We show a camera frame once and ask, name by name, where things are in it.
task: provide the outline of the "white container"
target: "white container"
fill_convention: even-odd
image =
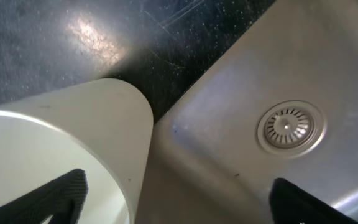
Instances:
[[[89,192],[78,223],[134,223],[152,111],[102,79],[0,106],[0,206],[75,168]]]

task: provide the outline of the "drain strainer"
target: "drain strainer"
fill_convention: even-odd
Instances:
[[[265,113],[257,137],[268,152],[293,157],[315,148],[325,129],[323,115],[316,107],[304,101],[287,101]]]

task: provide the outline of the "sink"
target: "sink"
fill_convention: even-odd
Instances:
[[[266,141],[292,108],[307,136]],[[278,0],[155,125],[150,150],[248,223],[272,222],[277,177],[358,221],[358,1]]]

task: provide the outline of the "sink drain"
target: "sink drain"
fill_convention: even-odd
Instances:
[[[268,152],[293,157],[315,148],[325,129],[323,115],[316,107],[304,101],[287,101],[265,113],[257,138]]]

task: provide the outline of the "metal sink basin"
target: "metal sink basin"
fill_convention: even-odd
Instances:
[[[269,135],[287,128],[287,142]],[[248,223],[272,221],[277,177],[358,221],[358,1],[278,0],[157,123],[150,150]]]

